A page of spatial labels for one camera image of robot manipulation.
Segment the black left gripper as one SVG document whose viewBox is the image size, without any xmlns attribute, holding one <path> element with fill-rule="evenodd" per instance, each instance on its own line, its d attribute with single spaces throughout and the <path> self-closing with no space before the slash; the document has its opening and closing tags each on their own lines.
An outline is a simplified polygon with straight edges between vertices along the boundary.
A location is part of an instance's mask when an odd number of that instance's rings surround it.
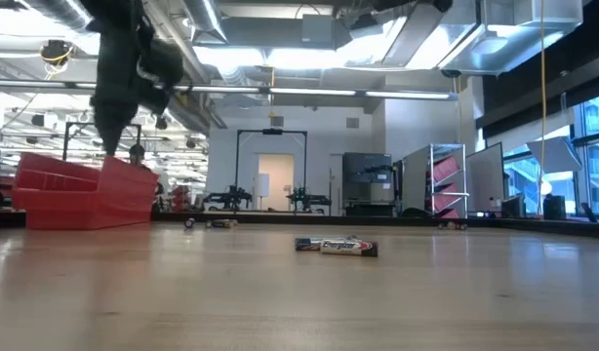
<svg viewBox="0 0 599 351">
<path fill-rule="evenodd" d="M 123 130 L 139 110 L 139 56 L 135 47 L 100 48 L 91 106 L 96 129 L 109 156 L 115 155 Z"/>
</svg>

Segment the person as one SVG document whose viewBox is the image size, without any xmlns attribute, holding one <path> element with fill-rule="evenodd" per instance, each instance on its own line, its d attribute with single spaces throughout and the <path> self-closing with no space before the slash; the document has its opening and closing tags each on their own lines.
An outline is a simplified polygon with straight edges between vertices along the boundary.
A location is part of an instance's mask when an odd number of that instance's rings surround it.
<svg viewBox="0 0 599 351">
<path fill-rule="evenodd" d="M 143 163 L 145 150 L 140 144 L 133 145 L 129 150 L 129 162 L 145 171 L 152 172 L 152 170 Z M 154 213 L 160 213 L 163 209 L 162 205 L 162 194 L 164 193 L 164 186 L 160 182 L 160 178 L 157 178 L 157 184 L 155 188 L 155 197 L 152 203 L 151 210 Z"/>
</svg>

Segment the red plastic bin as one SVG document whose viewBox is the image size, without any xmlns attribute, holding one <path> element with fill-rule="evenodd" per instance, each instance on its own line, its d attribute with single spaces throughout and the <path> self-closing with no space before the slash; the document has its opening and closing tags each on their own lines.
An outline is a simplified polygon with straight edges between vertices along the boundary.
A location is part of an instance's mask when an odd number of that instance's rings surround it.
<svg viewBox="0 0 599 351">
<path fill-rule="evenodd" d="M 93 230 L 149 222 L 158 175 L 106 156 L 100 169 L 20 155 L 12 206 L 34 230 Z"/>
</svg>

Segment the distant red bin stack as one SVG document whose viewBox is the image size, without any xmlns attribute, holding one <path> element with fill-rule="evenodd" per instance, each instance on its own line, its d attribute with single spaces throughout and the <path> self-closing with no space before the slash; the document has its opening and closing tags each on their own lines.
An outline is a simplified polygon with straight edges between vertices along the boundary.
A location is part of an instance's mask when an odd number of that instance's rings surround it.
<svg viewBox="0 0 599 351">
<path fill-rule="evenodd" d="M 191 207 L 190 187 L 179 185 L 170 193 L 174 212 L 186 212 Z"/>
</svg>

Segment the light wooden door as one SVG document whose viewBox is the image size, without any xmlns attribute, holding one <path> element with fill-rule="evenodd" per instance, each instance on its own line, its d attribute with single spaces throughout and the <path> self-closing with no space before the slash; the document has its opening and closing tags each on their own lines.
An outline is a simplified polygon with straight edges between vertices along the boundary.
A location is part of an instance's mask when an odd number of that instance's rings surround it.
<svg viewBox="0 0 599 351">
<path fill-rule="evenodd" d="M 261 208 L 274 211 L 288 211 L 291 208 L 287 198 L 293 190 L 295 158 L 292 154 L 260 154 L 259 174 L 267 179 L 267 185 L 260 189 Z"/>
</svg>

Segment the grey ceiling box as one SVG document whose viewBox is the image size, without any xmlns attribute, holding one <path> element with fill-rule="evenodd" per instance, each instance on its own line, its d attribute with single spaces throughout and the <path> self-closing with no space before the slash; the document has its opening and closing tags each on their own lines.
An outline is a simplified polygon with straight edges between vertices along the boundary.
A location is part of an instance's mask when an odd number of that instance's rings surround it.
<svg viewBox="0 0 599 351">
<path fill-rule="evenodd" d="M 333 31 L 333 19 L 330 16 L 303 15 L 301 18 L 301 41 L 306 47 L 331 47 Z"/>
</svg>

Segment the black cabinet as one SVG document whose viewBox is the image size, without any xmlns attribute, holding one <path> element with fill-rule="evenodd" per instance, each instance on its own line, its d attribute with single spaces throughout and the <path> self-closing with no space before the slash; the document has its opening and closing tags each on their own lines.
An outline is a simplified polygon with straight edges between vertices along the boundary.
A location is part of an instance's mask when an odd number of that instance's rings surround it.
<svg viewBox="0 0 599 351">
<path fill-rule="evenodd" d="M 392 173 L 389 154 L 344 153 L 341 172 L 344 215 L 391 217 Z"/>
</svg>

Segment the red shelf bin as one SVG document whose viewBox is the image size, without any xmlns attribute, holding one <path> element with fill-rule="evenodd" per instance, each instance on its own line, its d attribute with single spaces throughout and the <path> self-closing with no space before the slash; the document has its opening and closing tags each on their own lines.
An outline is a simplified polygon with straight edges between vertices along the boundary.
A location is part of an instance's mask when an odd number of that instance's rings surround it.
<svg viewBox="0 0 599 351">
<path fill-rule="evenodd" d="M 433 195 L 434 211 L 441 212 L 449 208 L 460 197 L 454 183 L 441 185 Z"/>
<path fill-rule="evenodd" d="M 438 183 L 454 175 L 460 170 L 460 165 L 454 156 L 446 157 L 433 163 L 433 180 Z"/>
</svg>

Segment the grey panel board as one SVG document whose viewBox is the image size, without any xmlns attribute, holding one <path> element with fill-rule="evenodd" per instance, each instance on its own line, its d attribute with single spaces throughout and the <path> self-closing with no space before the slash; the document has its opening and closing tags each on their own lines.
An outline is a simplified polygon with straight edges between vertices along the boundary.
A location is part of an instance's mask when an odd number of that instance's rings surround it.
<svg viewBox="0 0 599 351">
<path fill-rule="evenodd" d="M 467 156 L 465 167 L 468 213 L 499 213 L 505 196 L 502 144 Z"/>
</svg>

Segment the small black monitor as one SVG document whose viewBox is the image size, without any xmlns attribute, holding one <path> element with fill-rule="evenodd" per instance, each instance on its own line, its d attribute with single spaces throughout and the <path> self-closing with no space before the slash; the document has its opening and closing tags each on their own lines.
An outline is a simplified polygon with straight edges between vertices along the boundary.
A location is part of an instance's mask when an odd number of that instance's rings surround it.
<svg viewBox="0 0 599 351">
<path fill-rule="evenodd" d="M 505 218 L 523 218 L 526 216 L 525 195 L 518 194 L 503 200 L 500 205 L 501 216 Z"/>
</svg>

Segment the black gantry frame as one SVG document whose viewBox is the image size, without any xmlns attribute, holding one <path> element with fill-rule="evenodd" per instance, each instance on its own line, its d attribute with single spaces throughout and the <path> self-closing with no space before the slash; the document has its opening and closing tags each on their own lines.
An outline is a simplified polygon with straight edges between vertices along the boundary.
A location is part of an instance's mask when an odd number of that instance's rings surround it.
<svg viewBox="0 0 599 351">
<path fill-rule="evenodd" d="M 254 178 L 259 173 L 260 154 L 292 154 L 295 158 L 294 183 L 305 187 L 307 178 L 308 132 L 276 128 L 240 129 L 235 138 L 235 170 L 233 184 L 253 193 L 252 209 L 261 208 L 262 197 L 255 194 Z"/>
<path fill-rule="evenodd" d="M 63 161 L 67 160 L 68 151 L 69 151 L 69 143 L 75 139 L 88 139 L 92 146 L 95 148 L 103 148 L 103 141 L 100 137 L 100 134 L 97 130 L 93 129 L 95 126 L 92 122 L 66 122 L 64 128 L 63 135 L 63 145 L 62 145 L 62 153 L 61 159 Z M 136 133 L 133 136 L 122 136 L 122 139 L 133 140 L 135 144 L 140 144 L 141 142 L 141 125 L 140 124 L 130 124 L 127 126 L 126 131 L 128 132 L 130 129 L 134 129 Z"/>
</svg>

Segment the round silver ventilation duct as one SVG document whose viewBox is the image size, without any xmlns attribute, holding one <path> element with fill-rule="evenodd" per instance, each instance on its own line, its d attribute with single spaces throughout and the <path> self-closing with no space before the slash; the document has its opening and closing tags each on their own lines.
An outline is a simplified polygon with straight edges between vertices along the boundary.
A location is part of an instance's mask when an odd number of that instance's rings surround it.
<svg viewBox="0 0 599 351">
<path fill-rule="evenodd" d="M 61 24 L 77 34 L 92 33 L 87 29 L 92 16 L 84 8 L 81 0 L 20 0 L 28 7 L 41 14 L 42 16 Z M 133 29 L 139 43 L 140 51 L 144 46 L 148 46 L 153 38 L 154 25 L 147 17 L 145 7 L 142 2 L 148 3 L 148 8 L 156 9 L 156 3 L 153 0 L 129 0 L 135 13 L 132 15 L 137 20 L 137 26 Z M 183 75 L 186 74 L 191 79 L 192 84 L 202 83 L 204 75 L 197 71 L 197 58 L 194 52 L 186 47 L 184 41 L 174 36 L 175 43 L 181 49 Z M 215 111 L 213 104 L 200 94 L 198 98 L 189 102 L 187 99 L 192 93 L 173 93 L 170 97 L 167 108 L 176 114 L 177 119 L 186 128 L 197 130 L 206 134 L 212 127 L 224 129 L 226 124 Z"/>
</svg>

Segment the black table edge frame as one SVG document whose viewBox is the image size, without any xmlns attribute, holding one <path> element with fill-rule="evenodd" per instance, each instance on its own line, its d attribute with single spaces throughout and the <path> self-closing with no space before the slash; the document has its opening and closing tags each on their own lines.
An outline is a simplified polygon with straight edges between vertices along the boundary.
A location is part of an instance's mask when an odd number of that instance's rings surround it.
<svg viewBox="0 0 599 351">
<path fill-rule="evenodd" d="M 190 214 L 190 213 L 153 213 L 151 221 L 184 222 L 189 218 L 198 222 L 221 219 L 223 214 Z M 340 225 L 340 226 L 399 226 L 399 227 L 438 227 L 446 219 L 430 217 L 370 217 L 370 216 L 323 216 L 323 215 L 281 215 L 266 214 L 231 214 L 240 223 L 247 224 L 289 224 L 289 225 Z M 25 226 L 26 213 L 0 210 L 1 228 L 22 228 Z M 459 222 L 468 228 L 510 229 L 532 231 L 553 235 L 566 235 L 599 239 L 599 222 L 579 220 L 539 220 L 515 218 L 470 218 Z"/>
</svg>

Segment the angled silver duct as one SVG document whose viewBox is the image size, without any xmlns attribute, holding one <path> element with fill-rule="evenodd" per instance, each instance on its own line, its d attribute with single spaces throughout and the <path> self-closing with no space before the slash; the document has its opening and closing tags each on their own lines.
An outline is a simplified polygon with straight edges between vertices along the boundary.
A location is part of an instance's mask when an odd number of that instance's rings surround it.
<svg viewBox="0 0 599 351">
<path fill-rule="evenodd" d="M 346 67 L 404 68 L 446 15 L 431 4 L 365 14 L 349 30 L 351 41 L 338 49 Z"/>
</svg>

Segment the large rectangular silver duct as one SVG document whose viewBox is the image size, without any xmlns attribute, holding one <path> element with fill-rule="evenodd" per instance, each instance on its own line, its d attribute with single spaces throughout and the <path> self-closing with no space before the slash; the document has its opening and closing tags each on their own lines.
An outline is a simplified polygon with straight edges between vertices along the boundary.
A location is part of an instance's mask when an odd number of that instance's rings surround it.
<svg viewBox="0 0 599 351">
<path fill-rule="evenodd" d="M 456 0 L 450 12 L 473 21 L 438 67 L 471 75 L 508 72 L 583 22 L 582 0 Z"/>
</svg>

